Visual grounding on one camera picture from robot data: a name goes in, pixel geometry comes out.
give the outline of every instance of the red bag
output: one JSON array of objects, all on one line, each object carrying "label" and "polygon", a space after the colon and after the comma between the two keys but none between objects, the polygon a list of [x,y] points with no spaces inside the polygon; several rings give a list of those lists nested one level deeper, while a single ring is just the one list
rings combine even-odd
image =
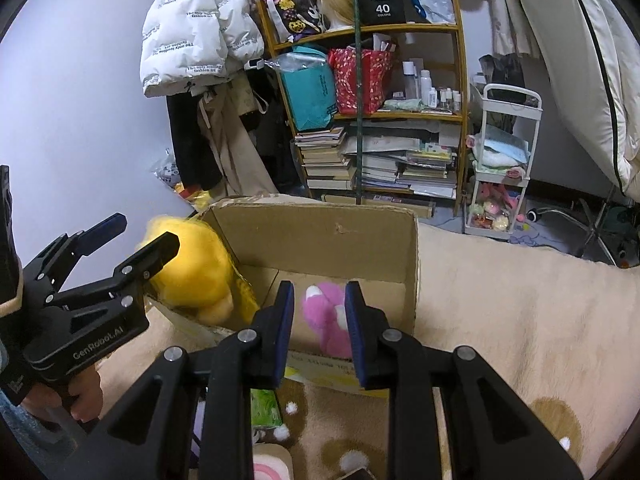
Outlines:
[{"label": "red bag", "polygon": [[[332,48],[329,51],[329,66],[334,71],[338,111],[345,115],[355,115],[356,50],[352,47]],[[391,67],[391,52],[362,51],[362,97],[365,114],[372,114],[385,102],[385,86]]]}]

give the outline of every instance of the bottle cap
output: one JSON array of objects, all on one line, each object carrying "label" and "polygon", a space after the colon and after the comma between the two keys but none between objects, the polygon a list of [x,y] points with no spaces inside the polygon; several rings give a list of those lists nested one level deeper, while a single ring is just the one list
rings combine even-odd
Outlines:
[{"label": "bottle cap", "polygon": [[404,75],[415,75],[415,65],[413,61],[402,62],[402,73]]}]

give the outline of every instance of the open cardboard box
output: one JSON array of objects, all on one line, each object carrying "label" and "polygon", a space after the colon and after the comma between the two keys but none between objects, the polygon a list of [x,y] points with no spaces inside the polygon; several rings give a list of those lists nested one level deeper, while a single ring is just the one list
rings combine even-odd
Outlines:
[{"label": "open cardboard box", "polygon": [[[417,295],[417,223],[392,206],[224,203],[200,215],[220,235],[260,306],[273,304],[281,280],[295,290],[295,313],[286,376],[345,392],[358,386],[353,364],[323,356],[302,314],[310,285],[358,280],[365,301],[389,324],[413,333]],[[153,302],[174,325],[215,345],[244,323],[233,315],[224,327],[205,327],[180,311]]]}]

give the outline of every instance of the white rolling cart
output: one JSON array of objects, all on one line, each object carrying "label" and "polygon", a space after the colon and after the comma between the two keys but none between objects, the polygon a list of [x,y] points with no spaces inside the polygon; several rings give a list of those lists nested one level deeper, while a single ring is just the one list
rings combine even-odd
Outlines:
[{"label": "white rolling cart", "polygon": [[[508,103],[504,101],[497,101],[489,99],[488,95],[491,90],[508,90],[511,92],[517,92],[526,96],[535,97],[538,100],[537,107],[525,106],[516,103]],[[482,165],[482,156],[484,152],[484,140],[486,137],[486,118],[487,112],[498,112],[501,114],[524,117],[529,120],[536,121],[535,133],[533,135],[533,142],[530,147],[529,160],[524,168],[525,174],[522,178],[510,178],[506,174],[506,170],[494,170],[493,168],[486,168]],[[526,88],[520,88],[517,86],[503,85],[503,84],[488,84],[484,87],[482,93],[482,128],[480,130],[480,149],[478,150],[478,159],[473,162],[473,171],[476,176],[476,182],[474,184],[474,193],[471,199],[471,205],[475,204],[478,199],[478,189],[483,182],[489,182],[492,184],[504,184],[505,186],[520,188],[520,197],[518,199],[518,205],[509,214],[509,225],[506,230],[494,230],[492,228],[475,227],[472,224],[472,214],[470,206],[465,207],[465,233],[476,236],[485,236],[489,238],[498,238],[500,240],[508,240],[515,229],[516,216],[518,215],[524,200],[524,195],[529,185],[531,167],[533,164],[533,156],[536,153],[536,144],[538,143],[538,130],[540,129],[540,119],[542,118],[542,99],[537,93],[528,90]]]}]

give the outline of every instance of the yellow plush toy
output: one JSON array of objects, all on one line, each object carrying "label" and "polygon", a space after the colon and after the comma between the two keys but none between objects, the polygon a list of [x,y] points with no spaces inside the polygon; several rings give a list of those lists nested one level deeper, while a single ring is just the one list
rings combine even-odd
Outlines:
[{"label": "yellow plush toy", "polygon": [[158,300],[168,307],[197,309],[200,323],[215,326],[233,312],[235,287],[239,313],[250,322],[258,310],[253,291],[236,270],[218,234],[201,220],[164,216],[149,222],[143,245],[164,232],[177,235],[180,250],[151,279]]}]

